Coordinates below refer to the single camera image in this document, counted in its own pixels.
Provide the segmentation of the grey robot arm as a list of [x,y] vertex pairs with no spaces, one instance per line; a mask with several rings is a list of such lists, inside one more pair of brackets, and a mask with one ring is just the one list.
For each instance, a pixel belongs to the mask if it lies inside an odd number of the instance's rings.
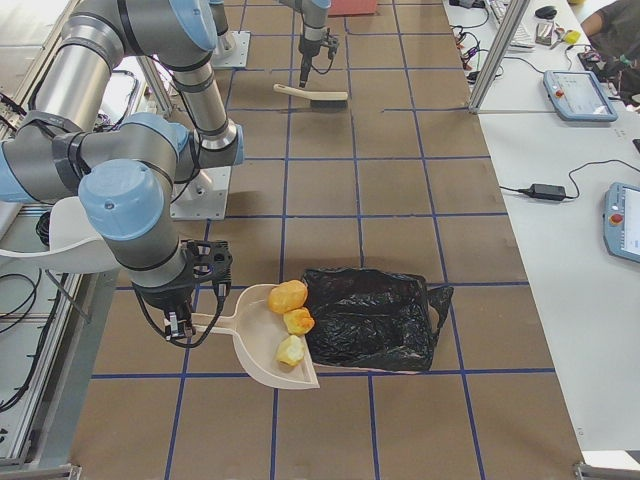
[[[162,311],[156,332],[186,349],[208,335],[191,320],[194,288],[208,282],[224,302],[232,259],[224,242],[180,239],[173,188],[244,158],[242,128],[227,115],[210,61],[217,37],[208,1],[83,1],[24,121],[1,145],[2,199],[77,197],[142,311]],[[113,70],[131,56],[154,57],[172,72],[189,126],[135,113],[115,130],[95,130]]]
[[[328,73],[334,62],[339,48],[339,40],[336,35],[330,33],[327,26],[330,1],[317,0],[281,0],[285,5],[299,13],[302,20],[301,33],[298,42],[298,51],[301,54],[299,87],[305,88],[309,74],[312,70],[320,75]],[[313,65],[313,60],[319,55],[322,48],[327,49],[329,66],[320,71]]]

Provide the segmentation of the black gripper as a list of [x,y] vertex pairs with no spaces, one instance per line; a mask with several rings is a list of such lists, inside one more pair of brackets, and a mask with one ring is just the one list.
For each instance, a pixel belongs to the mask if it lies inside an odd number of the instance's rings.
[[192,296],[197,285],[209,282],[216,296],[213,318],[204,327],[199,340],[213,330],[222,313],[231,288],[233,257],[226,240],[183,241],[180,252],[185,266],[168,284],[157,287],[134,285],[134,292],[148,325],[164,340],[191,338],[197,331],[192,323]]
[[[322,48],[327,49],[329,66],[325,70],[318,70],[313,65],[313,59],[320,53]],[[302,54],[301,72],[299,77],[299,87],[305,88],[308,82],[309,73],[314,70],[320,75],[326,75],[333,66],[333,62],[339,48],[339,39],[330,33],[330,29],[304,28],[299,37],[298,51]]]

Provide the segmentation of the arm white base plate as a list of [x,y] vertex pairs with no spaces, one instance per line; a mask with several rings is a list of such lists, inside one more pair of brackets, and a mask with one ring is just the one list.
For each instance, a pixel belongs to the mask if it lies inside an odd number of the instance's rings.
[[214,69],[244,69],[247,65],[251,33],[228,30],[218,38],[211,56]]
[[223,220],[232,168],[203,169],[189,184],[175,184],[170,214],[174,220]]

